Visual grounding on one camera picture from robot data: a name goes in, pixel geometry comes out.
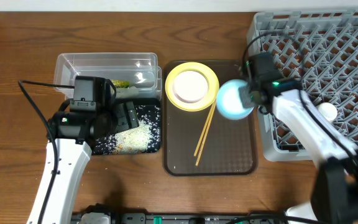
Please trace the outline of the light blue bowl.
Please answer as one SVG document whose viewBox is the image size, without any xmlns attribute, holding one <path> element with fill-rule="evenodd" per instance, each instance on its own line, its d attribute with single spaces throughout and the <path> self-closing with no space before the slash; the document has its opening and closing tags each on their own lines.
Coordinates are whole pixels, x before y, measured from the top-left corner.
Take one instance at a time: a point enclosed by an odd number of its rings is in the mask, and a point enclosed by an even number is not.
<svg viewBox="0 0 358 224">
<path fill-rule="evenodd" d="M 245 80 L 234 79 L 224 83 L 216 97 L 219 113 L 230 120 L 246 118 L 254 109 L 249 85 Z"/>
</svg>

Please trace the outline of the green snack wrapper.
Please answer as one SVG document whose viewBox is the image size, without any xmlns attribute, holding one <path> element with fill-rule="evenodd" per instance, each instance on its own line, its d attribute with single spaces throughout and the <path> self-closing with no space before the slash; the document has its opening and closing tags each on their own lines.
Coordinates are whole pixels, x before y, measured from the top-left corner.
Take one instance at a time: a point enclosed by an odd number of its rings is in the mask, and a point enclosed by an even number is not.
<svg viewBox="0 0 358 224">
<path fill-rule="evenodd" d="M 130 87 L 130 83 L 129 81 L 125 81 L 125 80 L 111 80 L 112 84 L 116 87 L 116 88 L 129 88 Z"/>
</svg>

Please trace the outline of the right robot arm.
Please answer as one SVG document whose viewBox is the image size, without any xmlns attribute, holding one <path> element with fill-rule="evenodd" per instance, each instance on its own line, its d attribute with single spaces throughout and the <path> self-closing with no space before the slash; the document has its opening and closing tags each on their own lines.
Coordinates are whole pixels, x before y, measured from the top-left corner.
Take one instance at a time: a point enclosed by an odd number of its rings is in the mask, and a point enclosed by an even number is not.
<svg viewBox="0 0 358 224">
<path fill-rule="evenodd" d="M 289 208 L 288 223 L 353 223 L 358 220 L 358 147 L 312 104 L 300 83 L 283 78 L 238 89 L 243 107 L 260 105 L 301 142 L 318 174 L 309 202 Z"/>
</svg>

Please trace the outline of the white cup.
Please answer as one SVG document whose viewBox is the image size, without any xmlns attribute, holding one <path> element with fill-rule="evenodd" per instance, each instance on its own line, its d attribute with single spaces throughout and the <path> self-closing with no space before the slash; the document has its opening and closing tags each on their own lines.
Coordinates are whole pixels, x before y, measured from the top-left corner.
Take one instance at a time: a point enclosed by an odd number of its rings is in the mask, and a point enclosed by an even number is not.
<svg viewBox="0 0 358 224">
<path fill-rule="evenodd" d="M 332 123 L 338 116 L 337 108 L 331 103 L 321 103 L 317 106 L 317 110 Z"/>
</svg>

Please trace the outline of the yellow plate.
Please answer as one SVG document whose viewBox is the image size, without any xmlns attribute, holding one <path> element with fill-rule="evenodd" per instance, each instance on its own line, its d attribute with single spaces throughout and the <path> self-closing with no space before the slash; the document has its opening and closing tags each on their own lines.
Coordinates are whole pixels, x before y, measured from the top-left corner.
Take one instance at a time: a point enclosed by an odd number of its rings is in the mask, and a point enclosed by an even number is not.
<svg viewBox="0 0 358 224">
<path fill-rule="evenodd" d="M 196 103 L 185 103 L 180 101 L 173 93 L 173 81 L 175 77 L 185 71 L 196 71 L 202 74 L 208 82 L 208 92 L 205 97 Z M 184 111 L 201 111 L 213 104 L 219 90 L 219 80 L 215 72 L 207 65 L 199 62 L 185 62 L 175 66 L 165 80 L 165 92 L 170 102 Z"/>
</svg>

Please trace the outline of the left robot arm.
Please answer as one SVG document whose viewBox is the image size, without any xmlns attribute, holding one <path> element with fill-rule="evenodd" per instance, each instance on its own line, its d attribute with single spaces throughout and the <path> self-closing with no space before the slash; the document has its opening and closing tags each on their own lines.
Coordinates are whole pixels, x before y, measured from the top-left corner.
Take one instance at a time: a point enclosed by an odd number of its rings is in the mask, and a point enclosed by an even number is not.
<svg viewBox="0 0 358 224">
<path fill-rule="evenodd" d="M 86 111 L 65 100 L 47 122 L 46 160 L 28 223 L 70 223 L 96 140 L 117 130 L 111 110 Z"/>
</svg>

